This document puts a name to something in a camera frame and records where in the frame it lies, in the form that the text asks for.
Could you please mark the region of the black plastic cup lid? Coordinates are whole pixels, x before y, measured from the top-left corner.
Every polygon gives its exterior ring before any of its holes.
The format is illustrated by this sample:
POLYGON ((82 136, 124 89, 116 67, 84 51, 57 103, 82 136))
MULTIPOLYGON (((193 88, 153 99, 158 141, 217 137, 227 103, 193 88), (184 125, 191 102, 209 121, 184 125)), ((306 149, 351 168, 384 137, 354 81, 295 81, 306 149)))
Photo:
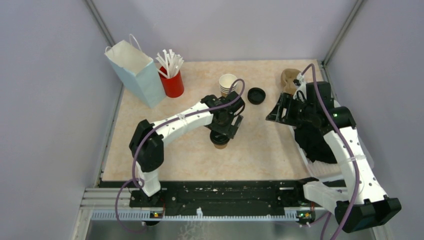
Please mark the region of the black plastic cup lid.
POLYGON ((209 139, 214 145, 217 146, 224 146, 230 141, 230 138, 226 135, 213 130, 209 134, 209 139))

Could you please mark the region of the brown paper coffee cup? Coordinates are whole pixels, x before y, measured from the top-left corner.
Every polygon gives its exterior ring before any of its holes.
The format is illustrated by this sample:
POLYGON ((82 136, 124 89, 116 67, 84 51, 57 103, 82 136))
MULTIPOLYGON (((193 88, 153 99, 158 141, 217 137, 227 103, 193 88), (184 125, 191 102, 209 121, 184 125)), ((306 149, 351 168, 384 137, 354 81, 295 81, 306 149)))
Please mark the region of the brown paper coffee cup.
POLYGON ((225 149, 227 147, 227 145, 228 145, 227 143, 225 143, 225 144, 214 144, 214 147, 216 149, 222 150, 222 149, 225 149))

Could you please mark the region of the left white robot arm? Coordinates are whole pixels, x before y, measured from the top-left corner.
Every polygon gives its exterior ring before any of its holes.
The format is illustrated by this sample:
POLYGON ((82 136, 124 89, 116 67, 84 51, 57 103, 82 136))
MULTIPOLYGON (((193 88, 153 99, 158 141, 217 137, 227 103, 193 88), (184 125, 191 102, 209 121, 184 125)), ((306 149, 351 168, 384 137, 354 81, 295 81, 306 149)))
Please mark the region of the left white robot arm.
POLYGON ((241 96, 207 95, 191 108, 161 121, 140 121, 129 142, 133 157, 132 181, 143 192, 141 200, 149 207, 160 202, 158 169, 165 159, 164 148, 199 127, 210 130, 209 138, 218 149, 225 148, 236 135, 245 109, 241 96))

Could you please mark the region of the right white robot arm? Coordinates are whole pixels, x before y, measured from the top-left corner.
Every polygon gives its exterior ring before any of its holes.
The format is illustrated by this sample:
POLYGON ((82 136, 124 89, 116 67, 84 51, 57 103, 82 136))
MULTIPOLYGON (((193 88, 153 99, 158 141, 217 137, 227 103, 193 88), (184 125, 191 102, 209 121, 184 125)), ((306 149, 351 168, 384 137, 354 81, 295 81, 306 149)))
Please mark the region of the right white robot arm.
POLYGON ((293 192, 299 206, 314 202, 331 212, 346 233, 382 226, 401 209, 376 179, 361 147, 355 120, 345 106, 335 106, 331 85, 325 81, 300 87, 299 95, 282 93, 267 121, 317 130, 341 169, 347 192, 314 180, 293 192))

